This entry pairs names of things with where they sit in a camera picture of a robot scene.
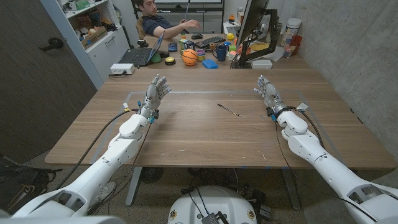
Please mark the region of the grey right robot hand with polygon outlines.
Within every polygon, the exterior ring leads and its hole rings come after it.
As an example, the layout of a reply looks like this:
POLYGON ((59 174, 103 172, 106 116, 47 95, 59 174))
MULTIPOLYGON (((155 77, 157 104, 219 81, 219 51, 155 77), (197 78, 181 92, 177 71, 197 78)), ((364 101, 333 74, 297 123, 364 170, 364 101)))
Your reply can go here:
POLYGON ((288 111, 288 106, 282 101, 278 90, 275 86, 263 75, 257 80, 258 88, 254 91, 258 93, 266 106, 266 113, 274 121, 285 111, 288 111))

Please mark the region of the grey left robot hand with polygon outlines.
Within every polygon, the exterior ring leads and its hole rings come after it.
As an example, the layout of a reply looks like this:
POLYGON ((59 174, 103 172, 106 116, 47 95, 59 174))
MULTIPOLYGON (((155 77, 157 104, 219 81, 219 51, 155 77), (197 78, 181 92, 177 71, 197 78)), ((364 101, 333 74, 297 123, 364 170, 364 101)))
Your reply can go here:
POLYGON ((171 91, 167 84, 166 77, 159 77, 159 74, 151 81, 147 87, 145 97, 139 106, 139 114, 147 119, 158 109, 163 97, 171 91))

